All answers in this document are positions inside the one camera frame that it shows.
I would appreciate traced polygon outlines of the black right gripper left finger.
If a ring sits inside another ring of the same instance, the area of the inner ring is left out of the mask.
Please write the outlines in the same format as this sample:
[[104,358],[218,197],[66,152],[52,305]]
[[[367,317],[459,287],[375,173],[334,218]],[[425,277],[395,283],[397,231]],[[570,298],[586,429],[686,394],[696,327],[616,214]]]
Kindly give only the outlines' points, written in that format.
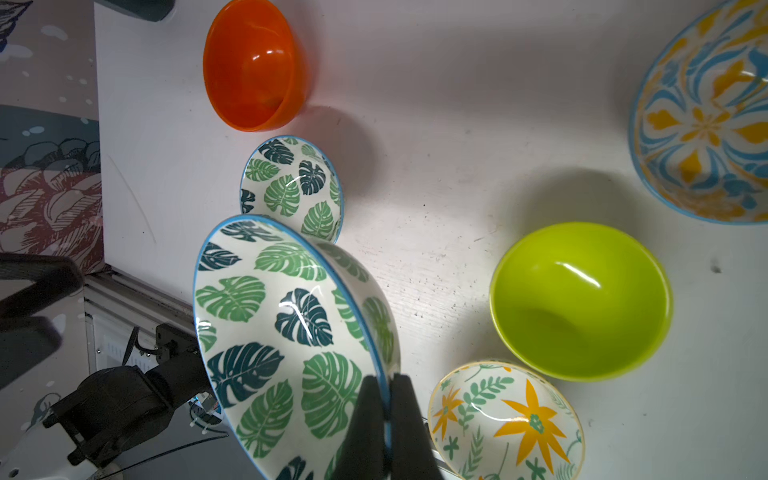
[[385,477],[384,422],[377,379],[367,376],[361,383],[333,480],[381,480]]

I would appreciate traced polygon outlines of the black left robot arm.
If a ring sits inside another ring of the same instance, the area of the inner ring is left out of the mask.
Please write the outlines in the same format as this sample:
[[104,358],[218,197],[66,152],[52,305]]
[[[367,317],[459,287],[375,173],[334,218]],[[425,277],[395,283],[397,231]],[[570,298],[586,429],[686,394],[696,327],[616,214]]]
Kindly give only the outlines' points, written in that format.
[[62,335],[40,312],[80,290],[84,278],[68,257],[3,253],[1,280],[29,283],[1,298],[1,387],[6,388],[60,348]]

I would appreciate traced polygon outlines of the blue yellow patterned bowl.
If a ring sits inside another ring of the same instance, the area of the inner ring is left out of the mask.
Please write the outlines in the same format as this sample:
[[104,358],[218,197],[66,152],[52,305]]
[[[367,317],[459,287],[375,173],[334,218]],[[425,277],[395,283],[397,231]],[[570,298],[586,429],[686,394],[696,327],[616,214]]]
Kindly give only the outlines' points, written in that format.
[[767,221],[767,4],[724,1],[649,68],[628,125],[643,184],[684,215]]

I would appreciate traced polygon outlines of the yellow flower ceramic bowl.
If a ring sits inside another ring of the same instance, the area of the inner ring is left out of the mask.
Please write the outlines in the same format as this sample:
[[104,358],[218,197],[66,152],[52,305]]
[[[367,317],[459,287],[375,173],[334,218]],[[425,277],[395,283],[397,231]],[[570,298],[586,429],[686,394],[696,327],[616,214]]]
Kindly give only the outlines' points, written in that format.
[[448,373],[426,419],[434,449],[461,479],[576,479],[585,434],[571,404],[540,375],[501,361]]

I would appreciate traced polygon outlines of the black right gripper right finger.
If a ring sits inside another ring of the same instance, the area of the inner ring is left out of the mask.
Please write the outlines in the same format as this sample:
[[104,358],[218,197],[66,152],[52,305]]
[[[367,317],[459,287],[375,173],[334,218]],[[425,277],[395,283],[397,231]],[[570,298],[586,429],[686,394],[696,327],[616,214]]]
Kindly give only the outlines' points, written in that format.
[[390,425],[392,435],[390,478],[393,480],[441,480],[432,453],[411,379],[396,374],[391,383]]

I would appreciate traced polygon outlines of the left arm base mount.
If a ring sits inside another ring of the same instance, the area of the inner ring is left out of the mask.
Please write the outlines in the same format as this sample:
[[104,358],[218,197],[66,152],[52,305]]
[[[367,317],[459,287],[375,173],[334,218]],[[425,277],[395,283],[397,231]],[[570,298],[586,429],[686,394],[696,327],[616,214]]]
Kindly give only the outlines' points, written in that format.
[[169,323],[155,334],[156,347],[149,352],[156,367],[99,370],[51,407],[43,426],[61,426],[74,442],[67,453],[70,464],[106,466],[163,432],[187,401],[211,391],[197,337]]

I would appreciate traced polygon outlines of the large green leaf bowl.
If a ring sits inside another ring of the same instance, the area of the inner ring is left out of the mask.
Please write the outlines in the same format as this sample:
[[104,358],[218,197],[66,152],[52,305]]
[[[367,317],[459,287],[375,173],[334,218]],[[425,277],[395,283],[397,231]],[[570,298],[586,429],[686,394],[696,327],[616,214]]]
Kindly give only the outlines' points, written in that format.
[[400,369],[394,316],[350,253],[260,215],[206,238],[193,282],[213,392],[267,479],[328,479],[363,380]]

